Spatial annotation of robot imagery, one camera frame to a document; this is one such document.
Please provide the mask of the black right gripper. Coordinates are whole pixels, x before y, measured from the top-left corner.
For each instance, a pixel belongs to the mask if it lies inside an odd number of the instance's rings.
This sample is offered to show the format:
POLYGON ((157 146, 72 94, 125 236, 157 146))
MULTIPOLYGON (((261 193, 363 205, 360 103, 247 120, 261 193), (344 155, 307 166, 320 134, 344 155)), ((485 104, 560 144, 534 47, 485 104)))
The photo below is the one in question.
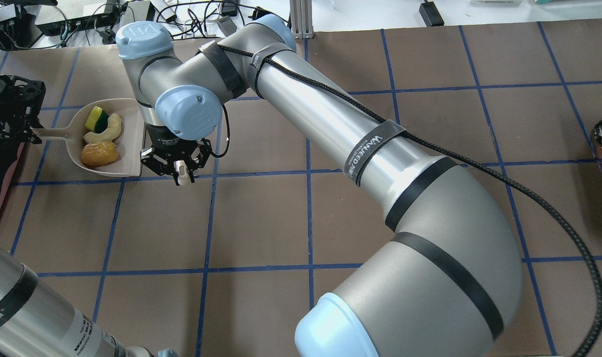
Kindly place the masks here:
POLYGON ((174 179, 174 162, 184 160, 192 171, 192 176, 203 169, 213 154, 210 140, 185 140, 179 138, 165 126, 145 124, 151 140, 151 147, 140 151, 140 162, 157 176, 170 176, 174 179))

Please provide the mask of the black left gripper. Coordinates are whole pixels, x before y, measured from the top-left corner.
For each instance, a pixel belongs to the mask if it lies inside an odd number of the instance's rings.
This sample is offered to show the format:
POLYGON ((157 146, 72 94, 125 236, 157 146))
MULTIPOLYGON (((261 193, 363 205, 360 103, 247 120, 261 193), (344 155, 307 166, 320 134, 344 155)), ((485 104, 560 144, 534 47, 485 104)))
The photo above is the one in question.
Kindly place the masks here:
POLYGON ((44 101, 43 81, 0 75, 0 144, 41 144, 33 129, 43 128, 38 115, 44 101))

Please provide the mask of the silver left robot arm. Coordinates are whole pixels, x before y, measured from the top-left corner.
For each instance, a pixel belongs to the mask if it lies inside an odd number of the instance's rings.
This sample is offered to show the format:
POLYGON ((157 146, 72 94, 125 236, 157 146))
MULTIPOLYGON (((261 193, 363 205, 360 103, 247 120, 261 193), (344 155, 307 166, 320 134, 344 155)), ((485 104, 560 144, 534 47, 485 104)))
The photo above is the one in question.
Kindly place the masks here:
MULTIPOLYGON (((0 193, 4 175, 0 171, 0 193)), ((0 247, 0 356, 149 357, 124 347, 0 247)))

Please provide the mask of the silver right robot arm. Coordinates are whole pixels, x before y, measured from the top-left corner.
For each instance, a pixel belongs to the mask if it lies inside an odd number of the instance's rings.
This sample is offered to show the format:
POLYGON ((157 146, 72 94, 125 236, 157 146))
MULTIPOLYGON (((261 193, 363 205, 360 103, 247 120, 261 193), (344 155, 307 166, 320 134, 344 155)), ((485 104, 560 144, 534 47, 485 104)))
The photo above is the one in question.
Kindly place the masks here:
POLYGON ((523 270, 496 200, 450 154, 430 155, 297 53, 274 14, 177 58, 170 32, 138 21, 116 43, 147 128, 168 152, 210 135, 251 89, 382 208, 393 233, 299 321, 302 357, 482 357, 514 319, 523 270))

